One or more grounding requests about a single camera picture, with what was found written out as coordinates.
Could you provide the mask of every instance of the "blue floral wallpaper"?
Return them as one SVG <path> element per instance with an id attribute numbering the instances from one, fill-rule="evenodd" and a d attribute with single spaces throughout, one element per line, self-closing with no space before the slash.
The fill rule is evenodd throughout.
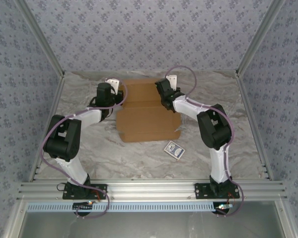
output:
<path id="1" fill-rule="evenodd" d="M 235 69 L 271 0 L 27 0 L 67 71 Z"/>
<path id="2" fill-rule="evenodd" d="M 243 75 L 275 179 L 298 221 L 298 0 L 286 0 Z"/>
<path id="3" fill-rule="evenodd" d="M 13 0 L 0 0 L 0 237 L 28 180 L 58 80 Z"/>

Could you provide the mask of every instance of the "metal extrusion bar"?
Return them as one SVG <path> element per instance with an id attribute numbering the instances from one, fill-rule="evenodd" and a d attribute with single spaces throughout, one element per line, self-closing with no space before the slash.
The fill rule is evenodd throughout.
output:
<path id="1" fill-rule="evenodd" d="M 259 158 L 260 158 L 262 163 L 265 163 L 265 167 L 267 169 L 269 179 L 273 180 L 274 179 L 273 171 L 270 167 L 270 163 L 269 163 L 269 160 L 267 158 L 266 150 L 265 150 L 262 138 L 261 138 L 260 133 L 259 133 L 259 129 L 258 129 L 256 120 L 255 120 L 253 110 L 252 110 L 252 106 L 250 105 L 250 101 L 249 101 L 248 96 L 246 94 L 246 89 L 245 89 L 244 83 L 243 83 L 243 81 L 240 77 L 237 78 L 237 84 L 239 86 L 239 90 L 240 90 L 240 93 L 241 93 L 241 96 L 242 96 L 242 100 L 243 100 L 243 103 L 244 103 L 244 106 L 245 106 L 245 109 L 246 109 L 246 113 L 247 113 L 247 116 L 248 116 L 250 128 L 251 128 L 253 136 L 254 136 L 254 140 L 255 140 L 255 144 L 256 144 L 256 147 L 257 147 L 258 154 L 259 154 Z"/>
<path id="2" fill-rule="evenodd" d="M 285 186 L 281 181 L 263 179 L 236 179 L 244 191 L 245 201 L 276 201 L 287 198 Z M 22 183 L 17 199 L 23 201 L 62 202 L 63 193 L 57 191 L 59 181 L 40 181 Z M 194 184 L 207 183 L 208 180 L 92 180 L 91 183 L 108 185 L 108 196 L 113 202 L 188 202 L 197 201 Z M 205 199 L 203 201 L 224 201 L 225 199 Z"/>
<path id="3" fill-rule="evenodd" d="M 276 16 L 278 15 L 280 9 L 284 5 L 285 0 L 273 0 L 266 11 L 266 14 L 261 21 L 255 36 L 253 37 L 251 43 L 249 44 L 239 66 L 237 67 L 238 76 L 242 76 L 251 63 L 257 49 L 264 40 L 266 33 L 270 29 L 271 25 L 274 23 Z"/>
<path id="4" fill-rule="evenodd" d="M 19 8 L 21 14 L 24 17 L 24 20 L 30 27 L 31 31 L 33 32 L 33 35 L 35 36 L 36 40 L 42 47 L 43 52 L 49 59 L 53 69 L 59 76 L 63 76 L 63 70 L 62 67 L 57 60 L 51 46 L 49 45 L 48 41 L 46 40 L 41 28 L 39 27 L 38 23 L 36 22 L 36 19 L 31 12 L 28 4 L 25 2 L 25 0 L 14 0 L 15 4 Z"/>
<path id="5" fill-rule="evenodd" d="M 43 130 L 42 138 L 40 140 L 40 144 L 42 143 L 42 141 L 43 141 L 43 139 L 44 139 L 44 137 L 45 137 L 45 135 L 47 133 L 47 130 L 48 130 L 48 127 L 49 127 L 49 124 L 50 124 L 50 120 L 52 118 L 52 115 L 55 114 L 56 109 L 58 108 L 60 97 L 61 97 L 61 93 L 62 93 L 62 90 L 63 90 L 63 86 L 64 86 L 64 79 L 63 79 L 63 77 L 61 77 L 60 78 L 60 81 L 59 81 L 59 84 L 58 84 L 58 86 L 56 88 L 56 92 L 55 92 L 55 95 L 54 95 L 54 99 L 53 99 L 52 107 L 50 109 L 50 113 L 49 113 L 48 118 L 47 118 L 46 123 L 45 123 L 45 127 L 44 127 L 44 130 Z M 39 167 L 39 163 L 40 162 L 41 162 L 41 160 L 39 158 L 39 150 L 37 150 L 36 155 L 34 157 L 34 162 L 33 162 L 33 166 L 32 166 L 32 169 L 31 169 L 29 181 L 33 181 L 34 176 L 35 176 L 35 173 L 36 173 L 36 170 Z"/>
<path id="6" fill-rule="evenodd" d="M 3 238 L 19 237 L 20 229 L 27 209 L 27 202 L 17 201 L 6 223 Z"/>
<path id="7" fill-rule="evenodd" d="M 289 201 L 275 201 L 275 204 L 285 237 L 298 238 L 298 226 L 296 225 Z"/>

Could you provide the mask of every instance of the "floor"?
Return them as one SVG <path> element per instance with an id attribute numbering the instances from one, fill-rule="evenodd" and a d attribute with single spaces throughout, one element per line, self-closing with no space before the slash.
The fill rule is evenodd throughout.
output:
<path id="1" fill-rule="evenodd" d="M 67 72 L 57 114 L 68 115 L 84 109 L 95 96 L 96 86 L 108 77 L 163 77 L 164 71 Z M 188 92 L 194 78 L 188 71 L 173 71 L 178 86 Z M 197 71 L 198 86 L 190 98 L 209 105 L 224 107 L 235 127 L 235 140 L 229 149 L 229 168 L 233 178 L 264 178 L 262 163 L 256 149 L 246 111 L 232 71 Z M 116 130 L 116 111 L 106 120 L 94 124 L 81 133 L 78 156 L 91 178 L 131 179 L 208 179 L 211 160 L 203 144 L 198 124 L 182 115 L 181 136 L 175 142 L 186 152 L 179 161 L 163 149 L 168 141 L 124 143 Z M 52 164 L 53 159 L 45 157 Z M 45 164 L 37 171 L 39 178 L 64 176 Z"/>

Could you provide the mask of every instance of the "robotic arm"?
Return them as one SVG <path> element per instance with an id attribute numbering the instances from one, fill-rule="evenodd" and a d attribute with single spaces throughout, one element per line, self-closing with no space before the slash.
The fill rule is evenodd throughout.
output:
<path id="1" fill-rule="evenodd" d="M 186 98 L 180 92 L 180 88 L 176 87 L 174 76 L 167 76 L 155 84 L 161 97 L 161 103 L 167 110 L 183 113 L 198 122 L 201 138 L 210 150 L 212 161 L 210 189 L 213 194 L 216 197 L 223 197 L 231 190 L 235 191 L 235 185 L 229 181 L 224 167 L 224 147 L 231 138 L 228 122 L 219 113 L 204 107 L 209 107 L 209 105 Z M 212 106 L 212 108 L 216 108 L 225 114 L 223 107 L 219 104 Z M 226 159 L 226 168 L 230 176 L 228 159 Z"/>
<path id="2" fill-rule="evenodd" d="M 95 110 L 92 108 L 111 107 L 123 100 L 123 91 L 118 90 L 118 87 L 119 80 L 116 79 L 108 79 L 105 83 L 98 84 L 97 96 L 87 106 L 87 109 L 90 109 L 90 111 L 70 118 L 59 125 L 43 147 L 44 151 L 49 153 L 51 158 L 54 158 L 62 169 L 80 184 L 91 186 L 89 175 L 83 169 L 77 156 L 80 131 L 92 124 L 103 121 L 109 115 L 109 109 Z M 64 116 L 54 115 L 48 131 L 63 118 Z M 90 193 L 89 189 L 76 185 L 70 178 L 66 184 L 66 190 L 71 191 L 69 199 L 87 198 Z"/>

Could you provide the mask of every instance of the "purple cable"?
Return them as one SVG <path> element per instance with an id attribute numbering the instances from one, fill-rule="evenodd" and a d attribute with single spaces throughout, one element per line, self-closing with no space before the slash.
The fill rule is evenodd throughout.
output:
<path id="1" fill-rule="evenodd" d="M 190 67 L 188 67 L 188 66 L 185 66 L 185 65 L 176 65 L 176 66 L 174 66 L 174 67 L 172 67 L 172 68 L 170 68 L 168 71 L 167 71 L 167 73 L 165 74 L 165 78 L 168 76 L 168 74 L 172 71 L 172 70 L 174 70 L 175 68 L 186 68 L 186 69 L 188 69 L 188 70 L 190 70 L 190 72 L 193 74 L 193 76 L 194 76 L 194 86 L 193 86 L 193 88 L 186 94 L 186 98 L 187 97 L 189 97 L 189 95 L 193 92 L 193 90 L 195 89 L 195 87 L 197 86 L 197 83 L 198 83 L 198 79 L 197 79 L 197 76 L 195 75 L 195 72 L 190 68 Z"/>
<path id="2" fill-rule="evenodd" d="M 226 144 L 226 146 L 224 146 L 224 148 L 223 148 L 223 150 L 224 150 L 224 170 L 225 170 L 225 174 L 226 174 L 228 180 L 229 180 L 231 183 L 235 184 L 235 185 L 239 188 L 239 190 L 240 190 L 240 192 L 241 192 L 241 196 L 242 196 L 242 201 L 241 201 L 241 205 L 238 207 L 238 209 L 235 210 L 234 212 L 228 214 L 228 215 L 225 214 L 223 211 L 217 209 L 217 211 L 223 213 L 223 215 L 224 215 L 225 217 L 230 217 L 230 216 L 236 214 L 238 211 L 240 211 L 241 208 L 242 208 L 242 206 L 243 206 L 243 204 L 244 204 L 244 192 L 243 192 L 243 189 L 242 189 L 242 187 L 241 187 L 238 183 L 234 182 L 234 181 L 230 178 L 230 176 L 229 176 L 229 174 L 228 174 L 228 172 L 227 172 L 227 165 L 226 165 L 226 160 L 227 160 L 226 149 L 227 149 L 227 147 L 228 147 L 230 144 L 232 144 L 232 142 L 233 142 L 233 140 L 234 140 L 234 137 L 235 137 L 235 130 L 234 130 L 233 123 L 232 123 L 231 120 L 227 117 L 227 115 L 225 115 L 225 114 L 224 114 L 223 112 L 221 112 L 220 110 L 218 110 L 218 109 L 216 109 L 216 108 L 213 108 L 213 107 L 209 107 L 209 106 L 203 105 L 203 104 L 195 103 L 195 102 L 191 101 L 191 100 L 188 98 L 188 96 L 189 96 L 189 95 L 193 92 L 193 90 L 196 88 L 196 86 L 197 86 L 197 82 L 198 82 L 197 76 L 196 76 L 196 74 L 194 73 L 194 71 L 193 71 L 191 68 L 189 68 L 189 67 L 187 67 L 187 66 L 184 66 L 184 65 L 176 65 L 176 66 L 170 68 L 170 69 L 167 71 L 167 73 L 165 74 L 165 77 L 167 77 L 167 75 L 168 75 L 172 70 L 174 70 L 175 68 L 186 68 L 186 69 L 190 70 L 191 73 L 192 73 L 193 76 L 194 76 L 194 86 L 193 86 L 193 88 L 189 91 L 189 93 L 187 93 L 186 96 L 185 96 L 185 98 L 186 98 L 186 100 L 188 101 L 188 103 L 190 103 L 190 104 L 192 104 L 192 105 L 194 105 L 194 106 L 197 106 L 197 107 L 207 108 L 207 109 L 210 109 L 210 110 L 212 110 L 212 111 L 215 111 L 215 112 L 219 113 L 221 116 L 223 116 L 223 117 L 225 118 L 225 120 L 227 121 L 227 123 L 228 123 L 228 125 L 229 125 L 229 128 L 230 128 L 230 130 L 231 130 L 231 133 L 232 133 L 231 138 L 230 138 L 229 142 Z"/>
<path id="3" fill-rule="evenodd" d="M 103 194 L 106 196 L 106 199 L 107 199 L 107 201 L 108 201 L 108 202 L 107 202 L 106 209 L 105 209 L 103 212 L 101 212 L 100 214 L 97 214 L 97 215 L 95 215 L 95 216 L 88 216 L 88 217 L 82 217 L 82 216 L 79 216 L 79 215 L 78 215 L 78 210 L 79 210 L 80 207 L 78 207 L 77 210 L 76 210 L 76 215 L 77 215 L 77 217 L 80 217 L 80 218 L 83 218 L 83 219 L 98 218 L 98 217 L 101 217 L 101 216 L 103 216 L 104 214 L 106 214 L 106 212 L 108 211 L 109 206 L 110 206 L 110 199 L 109 199 L 109 196 L 108 196 L 107 193 L 104 192 L 102 189 L 99 189 L 99 188 L 97 188 L 97 187 L 86 186 L 86 185 L 84 185 L 84 184 L 80 184 L 79 182 L 77 182 L 76 180 L 74 180 L 73 178 L 71 178 L 71 177 L 70 177 L 65 171 L 63 171 L 62 169 L 59 169 L 59 168 L 57 168 L 56 166 L 51 165 L 49 162 L 47 162 L 46 159 L 44 159 L 44 155 L 43 155 L 43 147 L 44 147 L 45 143 L 48 141 L 48 139 L 49 139 L 50 135 L 53 133 L 53 131 L 54 131 L 59 125 L 61 125 L 63 122 L 65 122 L 67 119 L 73 118 L 73 117 L 75 117 L 75 116 L 78 116 L 78 115 L 80 115 L 80 114 L 82 114 L 82 113 L 85 113 L 85 112 L 88 112 L 88 111 L 99 110 L 99 109 L 113 109 L 113 108 L 115 108 L 115 107 L 118 107 L 118 106 L 122 105 L 122 104 L 125 102 L 126 98 L 127 98 L 127 95 L 128 95 L 128 89 L 127 89 L 127 85 L 126 85 L 122 80 L 120 80 L 120 79 L 118 79 L 118 80 L 119 80 L 119 81 L 122 83 L 122 85 L 125 87 L 125 91 L 126 91 L 126 92 L 125 92 L 126 95 L 125 95 L 124 99 L 123 99 L 120 103 L 115 104 L 115 105 L 113 105 L 113 106 L 111 106 L 111 107 L 95 107 L 95 108 L 88 108 L 88 109 L 85 109 L 85 110 L 76 112 L 75 114 L 72 114 L 72 115 L 69 115 L 69 116 L 64 117 L 62 120 L 60 120 L 58 123 L 56 123 L 56 124 L 52 127 L 52 129 L 46 134 L 46 136 L 45 136 L 45 138 L 44 138 L 44 140 L 43 140 L 43 142 L 42 142 L 42 144 L 41 144 L 41 146 L 40 146 L 40 148 L 39 148 L 39 151 L 40 151 L 39 154 L 40 154 L 40 158 L 41 158 L 41 160 L 42 160 L 45 164 L 47 164 L 49 167 L 51 167 L 51 168 L 53 168 L 53 169 L 55 169 L 55 170 L 61 172 L 61 173 L 64 174 L 67 178 L 71 179 L 71 181 L 74 182 L 75 184 L 77 184 L 78 186 L 81 186 L 81 187 L 84 187 L 84 188 L 88 188 L 88 189 L 92 189 L 92 190 L 99 191 L 99 192 L 103 193 Z"/>

